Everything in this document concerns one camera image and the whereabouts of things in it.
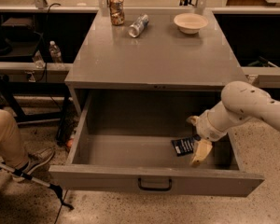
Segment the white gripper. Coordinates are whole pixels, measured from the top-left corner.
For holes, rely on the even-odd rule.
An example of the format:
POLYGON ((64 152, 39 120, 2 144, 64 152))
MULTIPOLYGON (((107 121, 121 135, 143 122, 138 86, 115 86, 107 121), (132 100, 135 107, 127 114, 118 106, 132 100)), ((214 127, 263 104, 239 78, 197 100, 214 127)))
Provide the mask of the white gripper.
POLYGON ((197 134, 203 138, 200 141, 194 142, 193 154, 190 161, 192 167, 197 167, 205 161, 213 148, 211 142, 216 142, 227 134, 226 132, 219 131, 211 124, 208 113, 209 111, 206 110, 199 117, 190 116, 186 119, 187 123, 196 127, 197 134))

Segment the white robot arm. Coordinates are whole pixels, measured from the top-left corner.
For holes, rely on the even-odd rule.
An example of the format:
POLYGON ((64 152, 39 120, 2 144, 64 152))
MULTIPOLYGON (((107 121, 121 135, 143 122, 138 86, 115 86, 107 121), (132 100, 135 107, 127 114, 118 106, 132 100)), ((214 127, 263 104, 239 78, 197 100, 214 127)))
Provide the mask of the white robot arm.
POLYGON ((200 137, 194 142, 191 165, 200 165, 212 150, 212 144, 224 137, 228 129, 251 118, 262 120, 280 132, 280 102, 249 83, 233 81, 221 91, 220 101, 200 116, 190 116, 187 122, 200 137))

